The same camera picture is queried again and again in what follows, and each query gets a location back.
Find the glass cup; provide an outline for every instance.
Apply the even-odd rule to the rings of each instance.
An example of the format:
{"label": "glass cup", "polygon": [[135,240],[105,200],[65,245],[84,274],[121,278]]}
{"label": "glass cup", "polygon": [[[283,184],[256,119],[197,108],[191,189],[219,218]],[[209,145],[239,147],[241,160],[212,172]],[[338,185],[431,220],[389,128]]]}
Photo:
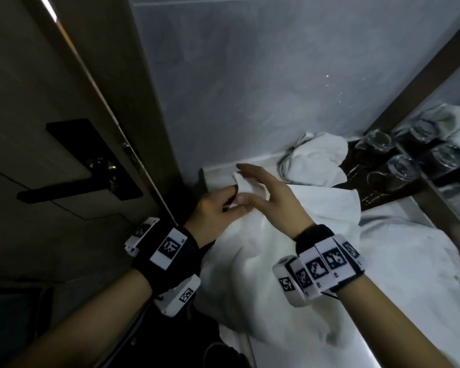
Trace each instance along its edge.
{"label": "glass cup", "polygon": [[384,165],[368,173],[366,182],[372,192],[362,198],[361,202],[364,205],[371,204],[378,198],[390,195],[420,176],[420,169],[411,157],[395,155]]}
{"label": "glass cup", "polygon": [[397,134],[397,141],[411,156],[423,154],[427,144],[440,135],[436,124],[430,120],[417,119],[407,131]]}
{"label": "glass cup", "polygon": [[380,129],[369,131],[353,149],[354,167],[347,173],[348,179],[356,177],[363,168],[372,168],[384,162],[393,146],[394,141],[387,133]]}
{"label": "glass cup", "polygon": [[451,143],[433,147],[417,162],[430,179],[437,179],[460,168],[460,148]]}

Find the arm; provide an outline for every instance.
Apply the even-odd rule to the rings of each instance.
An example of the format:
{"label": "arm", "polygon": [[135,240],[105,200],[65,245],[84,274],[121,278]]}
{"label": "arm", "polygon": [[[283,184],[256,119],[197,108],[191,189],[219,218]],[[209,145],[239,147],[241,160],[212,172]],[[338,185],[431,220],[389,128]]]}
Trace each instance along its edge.
{"label": "arm", "polygon": [[[206,195],[198,203],[184,225],[198,247],[214,241],[231,222],[249,211],[240,206],[223,212],[222,206],[235,193],[236,188],[230,186]],[[138,270],[130,270],[37,339],[8,367],[93,366],[151,295],[148,280]]]}
{"label": "arm", "polygon": [[[269,201],[254,194],[238,194],[237,203],[260,210],[274,227],[290,238],[315,224],[286,184],[261,167],[237,166],[245,176],[257,178],[271,194]],[[452,367],[366,275],[338,291],[337,297],[383,367]]]}

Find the dark wooden door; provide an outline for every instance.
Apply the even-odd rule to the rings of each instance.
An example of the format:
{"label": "dark wooden door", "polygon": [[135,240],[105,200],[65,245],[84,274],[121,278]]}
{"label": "dark wooden door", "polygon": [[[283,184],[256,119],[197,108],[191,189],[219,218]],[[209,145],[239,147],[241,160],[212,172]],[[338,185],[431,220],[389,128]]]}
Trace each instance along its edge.
{"label": "dark wooden door", "polygon": [[[64,281],[126,266],[124,240],[159,212],[53,20],[47,28],[37,23],[37,2],[0,0],[0,279]],[[121,201],[102,190],[36,204],[17,200],[20,191],[91,176],[46,131],[47,123],[71,119],[94,125],[142,197]]]}

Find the person's right hand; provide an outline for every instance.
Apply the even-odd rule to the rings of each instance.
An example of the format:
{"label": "person's right hand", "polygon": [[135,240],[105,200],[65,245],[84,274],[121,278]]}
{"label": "person's right hand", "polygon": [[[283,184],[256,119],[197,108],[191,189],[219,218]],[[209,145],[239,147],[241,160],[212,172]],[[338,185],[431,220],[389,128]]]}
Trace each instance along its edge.
{"label": "person's right hand", "polygon": [[237,164],[244,177],[254,177],[266,186],[269,201],[251,194],[237,194],[235,203],[249,205],[263,213],[269,222],[283,234],[294,239],[315,222],[303,209],[291,188],[264,168],[252,164]]}

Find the tile grout line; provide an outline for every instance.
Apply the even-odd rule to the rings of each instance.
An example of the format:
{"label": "tile grout line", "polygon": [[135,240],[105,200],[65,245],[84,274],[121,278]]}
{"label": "tile grout line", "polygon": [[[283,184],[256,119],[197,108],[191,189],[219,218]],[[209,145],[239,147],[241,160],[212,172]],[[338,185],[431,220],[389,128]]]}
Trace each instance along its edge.
{"label": "tile grout line", "polygon": [[256,1],[256,0],[175,0],[175,1],[159,1],[159,2],[135,2],[135,7],[142,6],[172,6],[172,5],[185,5],[185,4],[205,4],[216,2],[231,2],[231,1]]}

